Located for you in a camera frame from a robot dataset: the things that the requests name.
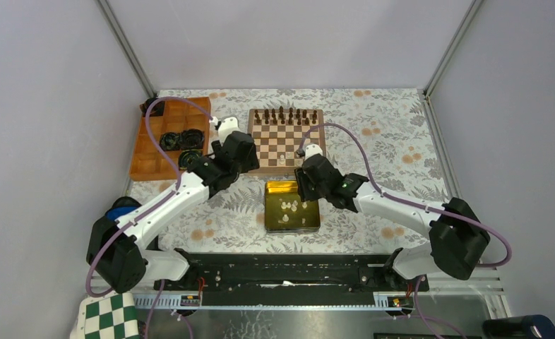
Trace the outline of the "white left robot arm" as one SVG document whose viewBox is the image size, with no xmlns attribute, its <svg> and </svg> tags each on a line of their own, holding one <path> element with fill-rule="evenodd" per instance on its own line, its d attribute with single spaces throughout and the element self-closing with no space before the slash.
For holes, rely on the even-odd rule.
<svg viewBox="0 0 555 339">
<path fill-rule="evenodd" d="M 181 253 L 148 246 L 180 215 L 229 188 L 240 174 L 259 168 L 254 139 L 247 133 L 233 131 L 212 147 L 211 155 L 191 163 L 174 186 L 153 200 L 114 220 L 103 216 L 95 222 L 86 258 L 89 295 L 96 296 L 93 273 L 117 293 L 128 292 L 142 281 L 170 280 L 180 290 L 196 284 L 196 269 Z"/>
</svg>

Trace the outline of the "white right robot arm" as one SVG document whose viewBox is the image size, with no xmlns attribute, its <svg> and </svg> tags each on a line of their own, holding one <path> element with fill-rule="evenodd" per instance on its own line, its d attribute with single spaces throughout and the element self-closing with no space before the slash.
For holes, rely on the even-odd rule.
<svg viewBox="0 0 555 339">
<path fill-rule="evenodd" d="M 376 215 L 421 234 L 427 240 L 413 248 L 396 249 L 386 261 L 383 281 L 400 291 L 420 275 L 444 273 L 468 280 L 490 242 L 476 226 L 468 204 L 452 198 L 441 205 L 376 189 L 360 174 L 341 174 L 326 157 L 316 154 L 296 168 L 298 192 L 303 201 L 325 199 L 333 207 Z"/>
</svg>

